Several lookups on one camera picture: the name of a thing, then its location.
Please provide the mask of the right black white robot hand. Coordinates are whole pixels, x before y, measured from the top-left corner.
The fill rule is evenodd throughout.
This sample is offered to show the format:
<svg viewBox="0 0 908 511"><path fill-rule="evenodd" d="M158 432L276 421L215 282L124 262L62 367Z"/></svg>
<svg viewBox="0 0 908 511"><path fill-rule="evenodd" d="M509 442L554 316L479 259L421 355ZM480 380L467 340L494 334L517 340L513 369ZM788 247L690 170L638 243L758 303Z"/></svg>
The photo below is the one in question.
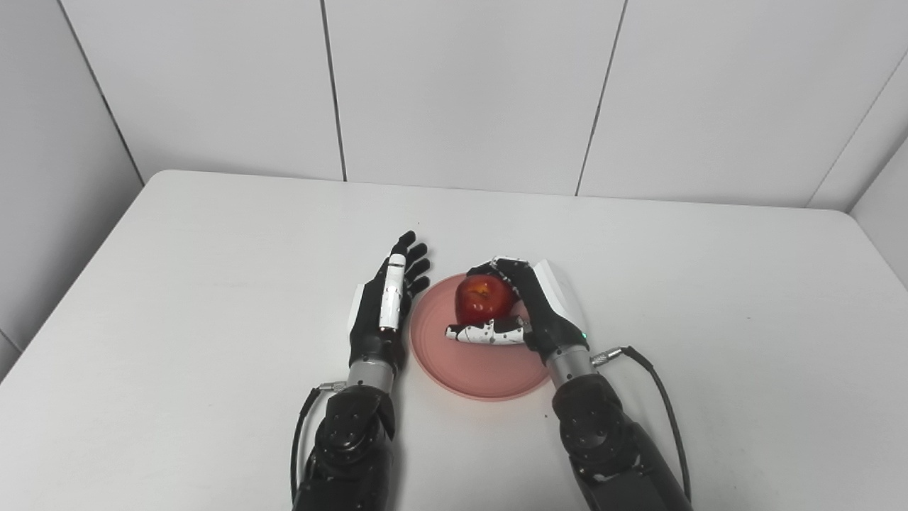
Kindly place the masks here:
<svg viewBox="0 0 908 511"><path fill-rule="evenodd" d="M471 268L467 275L499 278L523 304L528 318L507 312L484 321L460 318L445 330L447 339L470 345L523 345L537 353L550 372L561 372L564 379L592 373L582 311L548 261L532 265L525 260L494 258Z"/></svg>

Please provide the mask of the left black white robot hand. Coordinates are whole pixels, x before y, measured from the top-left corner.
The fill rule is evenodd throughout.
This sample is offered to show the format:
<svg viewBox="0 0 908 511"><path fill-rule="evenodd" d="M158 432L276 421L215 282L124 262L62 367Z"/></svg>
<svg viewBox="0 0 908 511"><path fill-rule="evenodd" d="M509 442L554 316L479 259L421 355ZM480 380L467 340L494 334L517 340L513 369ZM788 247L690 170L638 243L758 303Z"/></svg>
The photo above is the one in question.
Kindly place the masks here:
<svg viewBox="0 0 908 511"><path fill-rule="evenodd" d="M349 333L349 363L380 361L388 363L394 374L405 365L402 327L417 295L431 284L427 276L429 268L428 246L417 242L414 231L403 233L372 280L363 285ZM393 314L397 320L395 326L382 321L389 318L389 307L385 305L388 302L385 298L388 274L399 276L398 287L390 293L396 310Z"/></svg>

